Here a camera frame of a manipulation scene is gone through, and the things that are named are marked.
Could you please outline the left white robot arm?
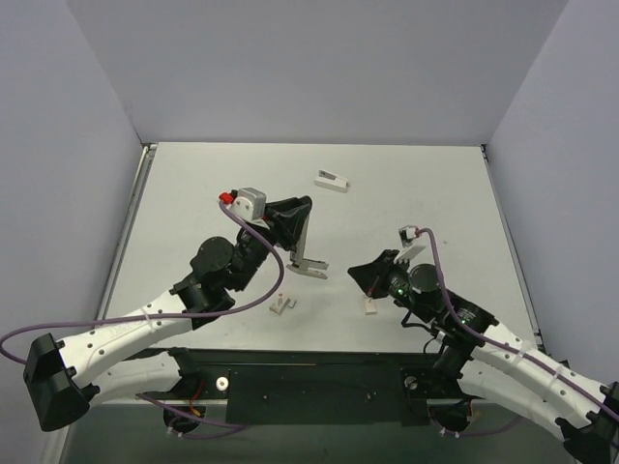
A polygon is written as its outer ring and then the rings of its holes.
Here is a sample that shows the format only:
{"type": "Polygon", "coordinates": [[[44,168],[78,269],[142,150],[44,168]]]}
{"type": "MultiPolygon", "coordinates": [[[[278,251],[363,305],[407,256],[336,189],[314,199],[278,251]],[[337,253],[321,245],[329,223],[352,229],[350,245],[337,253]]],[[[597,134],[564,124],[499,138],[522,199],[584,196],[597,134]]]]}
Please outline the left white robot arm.
{"type": "Polygon", "coordinates": [[[144,361],[136,354],[172,336],[196,331],[219,317],[243,312],[232,293],[244,291],[267,257],[296,254],[307,236],[308,196],[269,202],[258,190],[221,194],[219,206],[239,227],[235,241],[212,237],[190,261],[190,272],[152,302],[120,318],[83,324],[83,333],[57,338],[44,332],[30,345],[23,380],[42,431],[81,419],[110,397],[172,392],[186,398],[197,371],[172,355],[144,361]]]}

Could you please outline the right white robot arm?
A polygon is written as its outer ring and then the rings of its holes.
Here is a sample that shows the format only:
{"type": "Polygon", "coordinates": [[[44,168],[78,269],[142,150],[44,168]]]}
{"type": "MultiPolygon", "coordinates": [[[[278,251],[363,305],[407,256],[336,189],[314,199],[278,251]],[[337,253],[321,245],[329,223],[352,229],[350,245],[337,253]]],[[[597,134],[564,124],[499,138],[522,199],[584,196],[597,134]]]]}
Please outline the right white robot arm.
{"type": "Polygon", "coordinates": [[[618,459],[618,385],[583,376],[447,289],[429,263],[411,265],[386,249],[348,269],[366,297],[390,298],[444,344],[434,388],[459,390],[524,416],[557,437],[580,463],[618,459]]]}

